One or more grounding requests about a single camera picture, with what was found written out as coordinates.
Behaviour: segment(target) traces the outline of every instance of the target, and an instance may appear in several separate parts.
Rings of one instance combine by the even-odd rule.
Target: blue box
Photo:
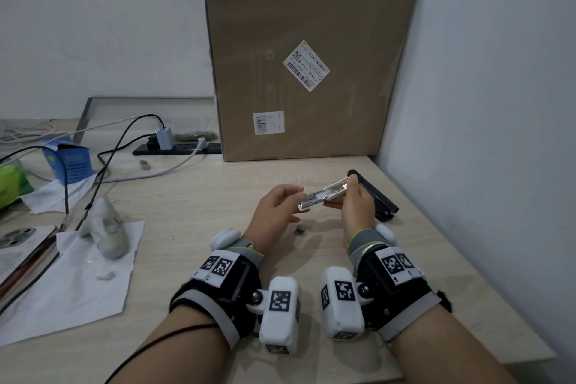
[[[94,174],[92,170],[92,162],[90,161],[90,149],[80,146],[78,143],[70,140],[69,137],[62,137],[57,140],[52,140],[44,143],[45,146],[56,151],[58,156],[62,158],[66,165],[66,172],[68,173],[68,184],[73,184],[82,181]],[[62,164],[55,158],[55,155],[50,154],[47,150],[42,149],[48,164],[57,179],[64,184],[64,171]]]

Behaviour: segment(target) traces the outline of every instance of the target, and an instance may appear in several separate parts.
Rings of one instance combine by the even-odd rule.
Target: power strip
[[[146,144],[141,144],[132,152],[135,156],[141,155],[190,155],[196,149],[198,143],[176,143],[175,146],[169,151],[162,149],[149,149]],[[199,149],[198,154],[221,154],[221,143],[210,143],[205,149]]]

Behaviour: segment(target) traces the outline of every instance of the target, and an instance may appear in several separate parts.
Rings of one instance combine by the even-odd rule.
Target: barcode sticker
[[[284,111],[255,112],[252,116],[256,135],[284,132]]]
[[[330,73],[312,48],[303,40],[284,61],[286,68],[308,90],[312,91]]]

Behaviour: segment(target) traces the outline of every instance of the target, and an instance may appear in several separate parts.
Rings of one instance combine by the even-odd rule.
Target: desk surface
[[[146,173],[138,169],[138,159],[119,153],[113,161],[113,176]],[[148,160],[153,173],[182,157]],[[38,154],[30,155],[26,162],[43,163]],[[170,297],[204,262],[214,234],[226,227],[246,228],[258,200],[276,184],[299,184],[305,191],[317,191],[342,179],[349,169],[357,169],[400,207],[397,217],[387,224],[400,246],[424,270],[430,283],[448,295],[458,320],[500,362],[554,357],[367,157],[225,163],[218,155],[193,158],[167,176],[103,186],[125,220],[146,220],[124,313],[0,348],[2,381],[103,382],[167,314]],[[84,205],[85,201],[76,206],[75,222]],[[20,208],[2,220],[0,232],[56,224],[62,217],[59,213],[33,216]],[[324,336],[320,275],[328,266],[350,264],[342,248],[338,211],[319,207],[302,219],[306,234],[296,236],[295,226],[289,227],[261,270],[263,285],[284,275],[293,276],[302,287],[298,353],[289,358],[274,356],[257,340],[243,340],[230,355],[227,382],[358,383],[400,378],[394,358],[376,334],[365,334],[353,343],[334,343]]]

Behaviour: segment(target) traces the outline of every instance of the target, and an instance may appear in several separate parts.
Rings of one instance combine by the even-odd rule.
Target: gray strap
[[[382,328],[378,329],[378,334],[382,336],[384,341],[392,340],[405,330],[408,325],[439,303],[440,298],[433,291],[425,294],[399,315],[394,317],[390,322],[385,324]]]
[[[260,269],[260,265],[262,264],[262,261],[264,259],[264,256],[261,253],[253,249],[252,243],[247,242],[243,238],[236,240],[225,250],[236,252],[237,254],[240,254],[242,257],[248,258],[256,265],[256,268],[258,269]]]
[[[240,335],[238,334],[238,330],[234,326],[234,323],[230,320],[226,312],[220,308],[220,305],[218,305],[211,297],[198,290],[185,291],[172,302],[176,302],[179,299],[191,300],[204,308],[220,327],[220,330],[230,345],[230,349],[234,348],[234,345],[240,340]]]
[[[363,229],[352,238],[348,256],[354,269],[358,269],[362,257],[376,245],[390,246],[375,229]]]

